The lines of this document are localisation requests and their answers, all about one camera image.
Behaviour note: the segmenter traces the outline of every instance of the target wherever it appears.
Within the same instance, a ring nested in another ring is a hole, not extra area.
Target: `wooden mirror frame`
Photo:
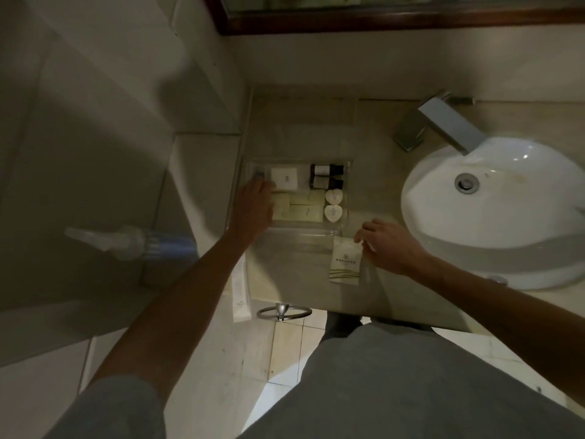
[[[205,3],[224,36],[585,23],[585,0],[458,0],[242,12],[230,12],[223,0]]]

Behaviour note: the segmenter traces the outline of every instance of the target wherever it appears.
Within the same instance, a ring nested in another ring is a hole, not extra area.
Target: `sink basin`
[[[585,273],[585,172],[534,141],[442,148],[412,170],[401,206],[428,252],[479,276],[540,289]]]

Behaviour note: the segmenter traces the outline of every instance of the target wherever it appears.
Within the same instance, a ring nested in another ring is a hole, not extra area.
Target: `faucet spout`
[[[447,94],[439,95],[429,98],[406,115],[394,134],[394,141],[405,151],[410,151],[422,143],[423,131],[428,126],[461,154],[467,155],[487,136],[445,102]]]

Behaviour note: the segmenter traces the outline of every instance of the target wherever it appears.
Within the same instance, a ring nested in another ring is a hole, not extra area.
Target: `person's left hand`
[[[274,187],[274,183],[256,177],[236,195],[228,233],[246,246],[272,225],[273,204],[270,194]]]

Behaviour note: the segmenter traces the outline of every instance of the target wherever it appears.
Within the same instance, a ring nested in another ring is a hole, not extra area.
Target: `hand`
[[[251,245],[272,224],[273,204],[270,194],[274,187],[274,183],[256,177],[236,194],[228,235],[245,247]]]
[[[374,266],[396,274],[410,275],[431,257],[405,228],[380,219],[365,222],[353,241],[363,242],[362,255]]]

